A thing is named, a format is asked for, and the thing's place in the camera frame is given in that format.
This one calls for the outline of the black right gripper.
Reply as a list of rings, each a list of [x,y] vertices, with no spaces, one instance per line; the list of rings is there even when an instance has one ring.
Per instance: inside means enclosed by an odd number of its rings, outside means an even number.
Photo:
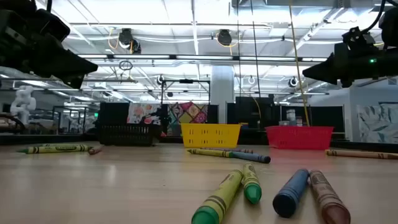
[[[398,75],[398,47],[380,50],[362,47],[350,50],[344,43],[336,44],[334,53],[302,72],[306,78],[327,83],[341,83],[349,88],[355,80]]]

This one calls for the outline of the black plastic basket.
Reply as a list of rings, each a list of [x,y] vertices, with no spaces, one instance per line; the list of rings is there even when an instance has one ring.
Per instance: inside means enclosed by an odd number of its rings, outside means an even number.
[[[160,134],[155,124],[102,124],[96,137],[106,146],[152,146]]]

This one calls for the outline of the black frame stand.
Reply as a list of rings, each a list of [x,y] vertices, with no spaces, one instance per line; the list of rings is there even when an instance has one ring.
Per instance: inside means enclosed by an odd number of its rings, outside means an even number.
[[[162,79],[161,80],[161,91],[160,91],[160,105],[163,105],[164,102],[164,93],[166,91],[166,89],[168,89],[169,87],[171,87],[175,82],[179,82],[179,83],[183,83],[183,84],[193,84],[193,83],[198,83],[200,86],[202,86],[202,83],[207,83],[208,84],[208,89],[204,88],[207,93],[208,93],[208,105],[210,105],[211,103],[211,82],[209,80],[192,80],[192,79],[179,79],[179,80],[168,80],[168,79]],[[167,114],[163,114],[162,115],[162,128],[163,128],[163,133],[165,134],[164,137],[167,136],[167,130],[168,130],[168,126],[169,126],[169,119],[166,117]]]

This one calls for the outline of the stacked plastic containers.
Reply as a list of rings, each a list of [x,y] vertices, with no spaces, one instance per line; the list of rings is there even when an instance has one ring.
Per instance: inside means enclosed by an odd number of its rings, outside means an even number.
[[[295,109],[287,110],[286,117],[291,126],[303,126],[303,119],[300,115],[296,114]]]

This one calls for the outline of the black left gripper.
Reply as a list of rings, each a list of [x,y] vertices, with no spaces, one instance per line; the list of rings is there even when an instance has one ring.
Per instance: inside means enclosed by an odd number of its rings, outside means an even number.
[[[51,34],[38,33],[33,18],[0,17],[0,66],[54,75],[80,89],[83,75],[97,71],[97,64],[65,50]]]

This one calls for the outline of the red plastic basket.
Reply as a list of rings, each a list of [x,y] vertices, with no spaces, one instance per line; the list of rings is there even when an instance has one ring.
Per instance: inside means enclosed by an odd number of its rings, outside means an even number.
[[[331,126],[269,126],[266,134],[270,147],[294,150],[325,150],[330,147]]]

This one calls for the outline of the white pillar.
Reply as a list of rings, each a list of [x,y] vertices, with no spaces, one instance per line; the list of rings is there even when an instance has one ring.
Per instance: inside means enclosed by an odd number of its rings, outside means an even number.
[[[212,67],[210,101],[218,105],[218,122],[227,123],[227,103],[234,101],[234,71],[232,66]]]

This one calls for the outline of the floral patterned cloth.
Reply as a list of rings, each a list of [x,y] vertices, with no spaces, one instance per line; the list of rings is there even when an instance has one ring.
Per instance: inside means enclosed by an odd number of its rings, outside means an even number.
[[[160,104],[130,103],[127,123],[160,125]]]

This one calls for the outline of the yellow plastic basket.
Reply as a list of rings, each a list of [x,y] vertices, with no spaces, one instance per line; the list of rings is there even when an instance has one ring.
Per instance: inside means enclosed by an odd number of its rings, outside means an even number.
[[[235,148],[241,126],[239,124],[181,124],[185,147]]]

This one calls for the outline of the blue crayon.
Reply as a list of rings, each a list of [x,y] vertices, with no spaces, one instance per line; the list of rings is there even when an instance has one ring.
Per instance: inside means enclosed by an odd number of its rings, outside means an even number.
[[[250,154],[245,152],[232,152],[231,155],[234,158],[243,159],[247,161],[261,162],[265,164],[269,164],[271,162],[271,158],[269,156],[264,156],[260,154]]]
[[[280,217],[290,218],[295,213],[307,187],[308,177],[307,169],[297,170],[275,195],[272,206]]]

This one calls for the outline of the patchwork patterned cloth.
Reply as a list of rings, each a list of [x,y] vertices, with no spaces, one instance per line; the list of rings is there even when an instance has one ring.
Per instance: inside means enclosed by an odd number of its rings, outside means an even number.
[[[196,104],[192,101],[168,105],[170,118],[167,136],[181,136],[181,123],[206,123],[208,105]]]

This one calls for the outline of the leaf patterned cloth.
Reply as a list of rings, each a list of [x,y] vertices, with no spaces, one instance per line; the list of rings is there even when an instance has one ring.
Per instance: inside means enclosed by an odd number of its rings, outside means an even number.
[[[398,144],[398,104],[357,106],[361,142]]]

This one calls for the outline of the black partition panel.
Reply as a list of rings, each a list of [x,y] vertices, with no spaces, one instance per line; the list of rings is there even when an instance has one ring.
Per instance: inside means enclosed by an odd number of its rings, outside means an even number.
[[[295,116],[307,125],[303,106],[281,106],[279,112],[281,120],[287,120],[287,111],[294,110]],[[333,126],[334,132],[345,132],[343,106],[307,106],[309,124],[311,126]]]
[[[100,125],[126,124],[129,103],[102,102],[99,106],[98,121]]]
[[[270,97],[237,96],[234,103],[227,103],[226,115],[228,124],[264,129],[279,124],[280,106],[277,106]]]

